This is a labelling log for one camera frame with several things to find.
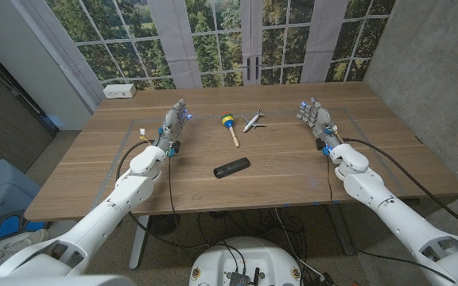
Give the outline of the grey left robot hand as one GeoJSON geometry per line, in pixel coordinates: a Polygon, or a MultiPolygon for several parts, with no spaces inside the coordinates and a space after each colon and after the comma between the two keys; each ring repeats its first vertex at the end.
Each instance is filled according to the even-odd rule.
{"type": "Polygon", "coordinates": [[[154,141],[153,145],[166,152],[169,157],[179,153],[180,136],[184,128],[184,124],[192,115],[186,108],[186,102],[181,99],[174,104],[166,113],[162,127],[158,129],[159,136],[154,141]]]}

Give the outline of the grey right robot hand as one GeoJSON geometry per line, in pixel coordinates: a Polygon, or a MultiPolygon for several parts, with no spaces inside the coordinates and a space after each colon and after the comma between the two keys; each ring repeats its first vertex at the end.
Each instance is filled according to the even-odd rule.
{"type": "Polygon", "coordinates": [[[311,103],[302,102],[297,118],[305,122],[312,130],[316,138],[316,149],[321,151],[325,156],[338,145],[344,143],[338,134],[338,127],[331,119],[327,109],[323,108],[321,103],[311,98],[311,103]]]}

